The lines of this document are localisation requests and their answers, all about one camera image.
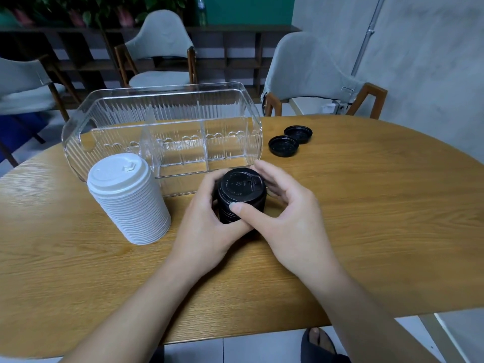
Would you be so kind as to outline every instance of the shelf top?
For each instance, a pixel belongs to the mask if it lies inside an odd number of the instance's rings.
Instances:
[[[139,28],[109,28],[106,33],[120,33],[122,31],[138,31]],[[187,26],[188,32],[300,32],[300,29],[293,25],[257,25],[257,24],[231,24],[231,25],[207,25],[207,26]],[[94,28],[75,28],[75,27],[20,27],[20,26],[0,26],[0,32],[32,33],[32,32],[58,32],[58,33],[82,33],[89,31],[99,33],[100,29]]]

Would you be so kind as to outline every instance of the white plastic lid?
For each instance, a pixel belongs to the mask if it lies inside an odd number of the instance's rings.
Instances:
[[[148,163],[136,154],[115,154],[94,164],[89,171],[87,185],[95,193],[119,193],[146,178],[148,171]]]

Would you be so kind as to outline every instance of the transparent organizer bin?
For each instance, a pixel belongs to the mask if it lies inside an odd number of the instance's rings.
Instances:
[[[258,110],[241,83],[94,91],[62,132],[64,153],[83,181],[109,155],[144,158],[163,196],[195,192],[203,175],[248,166],[262,152]]]

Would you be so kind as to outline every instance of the chair seat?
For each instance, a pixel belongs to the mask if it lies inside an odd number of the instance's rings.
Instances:
[[[131,87],[186,84],[190,84],[190,74],[181,71],[147,71],[133,76],[129,81]]]
[[[55,84],[60,95],[65,92],[62,84]],[[0,115],[20,115],[48,111],[56,106],[52,93],[47,85],[37,89],[11,93],[0,97]]]

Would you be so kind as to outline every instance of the green wall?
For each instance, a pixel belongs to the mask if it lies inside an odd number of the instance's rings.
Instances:
[[[209,24],[291,25],[294,0],[204,0]]]

